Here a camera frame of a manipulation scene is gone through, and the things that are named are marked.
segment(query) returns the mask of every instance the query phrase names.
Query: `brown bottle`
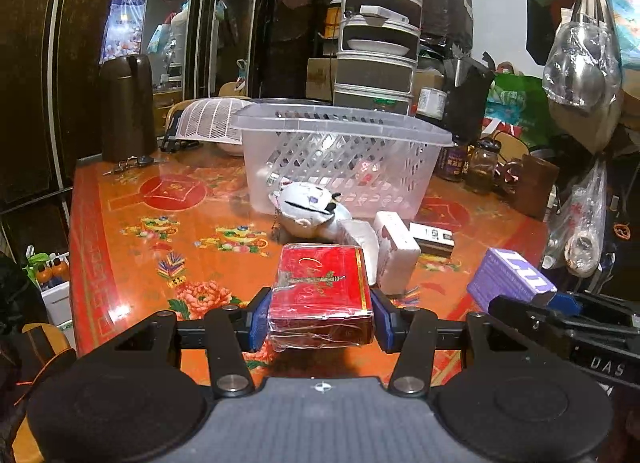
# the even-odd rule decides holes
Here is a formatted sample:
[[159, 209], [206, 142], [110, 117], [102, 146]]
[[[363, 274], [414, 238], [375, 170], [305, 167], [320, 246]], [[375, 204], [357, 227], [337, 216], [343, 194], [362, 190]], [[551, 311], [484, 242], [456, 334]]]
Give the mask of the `brown bottle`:
[[70, 278], [69, 265], [66, 264], [64, 259], [60, 259], [59, 257], [56, 257], [53, 260], [51, 271], [53, 272], [53, 276], [61, 279], [63, 283], [66, 283]]
[[42, 288], [48, 288], [50, 285], [53, 272], [47, 265], [38, 265], [38, 271], [36, 272], [36, 280]]

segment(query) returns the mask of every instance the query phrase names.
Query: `red cigarette box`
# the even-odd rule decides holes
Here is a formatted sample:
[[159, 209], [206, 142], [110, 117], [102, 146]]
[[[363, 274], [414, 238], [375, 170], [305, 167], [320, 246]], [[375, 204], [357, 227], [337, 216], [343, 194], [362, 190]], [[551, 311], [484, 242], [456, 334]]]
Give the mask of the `red cigarette box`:
[[373, 311], [362, 250], [286, 245], [273, 286], [269, 326], [276, 349], [370, 343]]

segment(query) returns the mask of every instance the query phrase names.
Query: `stacked food cover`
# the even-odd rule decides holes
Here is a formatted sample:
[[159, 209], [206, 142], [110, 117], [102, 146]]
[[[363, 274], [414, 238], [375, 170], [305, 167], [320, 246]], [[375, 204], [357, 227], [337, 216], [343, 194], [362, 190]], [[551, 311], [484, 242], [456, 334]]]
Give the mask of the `stacked food cover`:
[[334, 105], [407, 114], [422, 0], [342, 0]]

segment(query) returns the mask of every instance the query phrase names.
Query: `plastic basket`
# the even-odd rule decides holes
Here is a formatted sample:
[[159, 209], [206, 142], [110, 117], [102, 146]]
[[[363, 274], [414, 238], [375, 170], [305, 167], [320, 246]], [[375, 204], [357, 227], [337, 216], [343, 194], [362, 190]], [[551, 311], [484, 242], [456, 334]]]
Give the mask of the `plastic basket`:
[[270, 192], [282, 182], [312, 182], [341, 193], [353, 217], [379, 210], [412, 219], [440, 147], [451, 134], [403, 115], [301, 104], [253, 104], [232, 116], [242, 130], [249, 198], [274, 214]]

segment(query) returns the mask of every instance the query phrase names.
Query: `floral tablecloth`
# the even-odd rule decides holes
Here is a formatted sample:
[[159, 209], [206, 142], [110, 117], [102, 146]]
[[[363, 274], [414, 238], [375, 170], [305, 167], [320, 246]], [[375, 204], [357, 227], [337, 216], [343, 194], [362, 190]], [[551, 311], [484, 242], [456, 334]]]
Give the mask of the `floral tablecloth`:
[[[80, 354], [160, 309], [201, 318], [215, 306], [244, 305], [273, 283], [282, 246], [272, 239], [273, 217], [249, 205], [242, 159], [214, 146], [163, 158], [119, 175], [102, 175], [111, 167], [102, 162], [76, 170], [70, 255]], [[537, 263], [546, 240], [544, 224], [436, 177], [415, 221], [453, 231], [456, 246], [450, 259], [422, 255], [396, 304], [420, 305], [440, 318], [463, 319], [474, 309], [466, 284], [488, 247]], [[397, 359], [375, 342], [282, 353], [266, 342], [245, 356], [257, 382], [265, 375], [376, 375], [386, 382]], [[458, 352], [439, 351], [433, 383], [459, 369]], [[184, 351], [182, 370], [197, 383], [209, 381], [202, 350]]]

